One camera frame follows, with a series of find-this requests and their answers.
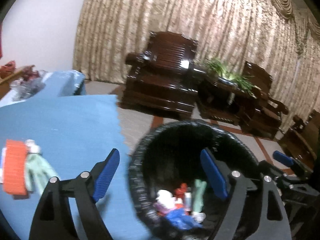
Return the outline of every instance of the silver screw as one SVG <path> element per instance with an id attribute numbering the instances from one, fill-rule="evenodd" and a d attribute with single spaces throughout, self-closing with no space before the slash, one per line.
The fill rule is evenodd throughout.
<path id="1" fill-rule="evenodd" d="M 233 171 L 231 172 L 232 176 L 239 178 L 240 177 L 240 172 L 239 171 Z"/>
<path id="2" fill-rule="evenodd" d="M 87 177 L 89 177 L 89 172 L 87 172 L 87 171 L 84 171 L 84 172 L 82 172 L 81 174 L 80 174 L 80 176 L 81 176 L 81 178 L 87 178 Z"/>
<path id="3" fill-rule="evenodd" d="M 51 183 L 55 183 L 55 182 L 57 182 L 57 177 L 52 177 L 49 181 L 51 182 Z"/>
<path id="4" fill-rule="evenodd" d="M 269 176 L 264 176 L 263 178 L 266 182 L 270 182 L 272 181 L 272 179 Z"/>

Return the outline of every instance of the dark wooden chair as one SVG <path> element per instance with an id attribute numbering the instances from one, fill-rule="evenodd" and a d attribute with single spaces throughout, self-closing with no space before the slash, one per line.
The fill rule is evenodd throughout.
<path id="1" fill-rule="evenodd" d="M 126 57 L 125 63 L 132 68 L 122 107 L 139 104 L 190 118 L 197 96 L 193 81 L 197 45 L 197 41 L 182 34 L 151 32 L 147 49 Z"/>
<path id="2" fill-rule="evenodd" d="M 252 89 L 257 98 L 253 103 L 245 98 L 238 102 L 240 127 L 243 131 L 258 131 L 260 136 L 273 139 L 282 122 L 281 114 L 288 114 L 289 110 L 283 103 L 270 97 L 272 77 L 263 68 L 246 61 L 242 75 L 258 88 Z"/>
<path id="3" fill-rule="evenodd" d="M 284 153 L 302 161 L 313 169 L 318 152 L 320 113 L 313 110 L 306 122 L 298 115 L 293 117 L 294 125 L 279 140 Z"/>

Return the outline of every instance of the trash can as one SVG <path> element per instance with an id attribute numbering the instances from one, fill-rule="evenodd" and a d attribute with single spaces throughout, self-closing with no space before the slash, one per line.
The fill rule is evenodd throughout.
<path id="1" fill-rule="evenodd" d="M 245 177 L 260 179 L 258 160 L 232 133 L 203 120 L 172 122 L 150 131 L 137 145 L 129 165 L 128 179 L 137 217 L 160 239 L 207 239 L 219 220 L 219 208 L 227 203 L 217 197 L 205 201 L 213 210 L 208 227 L 178 230 L 153 207 L 160 189 L 174 192 L 181 183 L 207 180 L 200 152 L 208 147 L 215 158 Z"/>

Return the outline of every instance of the orange brush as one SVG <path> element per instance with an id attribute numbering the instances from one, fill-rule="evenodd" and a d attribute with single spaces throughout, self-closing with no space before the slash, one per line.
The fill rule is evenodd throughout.
<path id="1" fill-rule="evenodd" d="M 27 147 L 24 142 L 7 140 L 6 148 L 3 190 L 11 195 L 27 195 L 24 182 Z"/>

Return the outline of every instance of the wooden furniture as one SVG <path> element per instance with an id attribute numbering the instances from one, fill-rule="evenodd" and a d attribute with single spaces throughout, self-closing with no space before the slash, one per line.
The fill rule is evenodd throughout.
<path id="1" fill-rule="evenodd" d="M 318 152 L 320 113 L 313 110 L 306 122 L 299 116 L 293 117 L 294 125 L 279 140 L 284 153 L 302 161 L 313 169 Z"/>
<path id="2" fill-rule="evenodd" d="M 14 73 L 12 73 L 10 76 L 7 76 L 4 79 L 0 79 L 0 99 L 3 98 L 6 93 L 10 91 L 10 83 L 18 78 L 20 78 L 23 75 L 23 70 L 26 68 L 20 67 L 17 68 Z"/>
<path id="3" fill-rule="evenodd" d="M 192 78 L 197 45 L 182 34 L 151 32 L 147 49 L 126 57 L 125 63 L 132 68 L 121 106 L 139 104 L 190 118 L 197 96 Z"/>
<path id="4" fill-rule="evenodd" d="M 237 88 L 234 83 L 218 76 L 206 76 L 198 87 L 197 105 L 201 117 L 238 125 L 239 106 L 235 103 L 237 100 L 233 100 L 236 98 L 254 100 L 251 95 Z"/>
<path id="5" fill-rule="evenodd" d="M 281 114 L 288 114 L 289 110 L 283 103 L 270 97 L 272 77 L 263 68 L 246 61 L 242 75 L 258 88 L 252 89 L 257 98 L 253 103 L 244 98 L 237 101 L 240 106 L 240 127 L 243 131 L 258 132 L 259 136 L 273 139 L 282 122 Z"/>

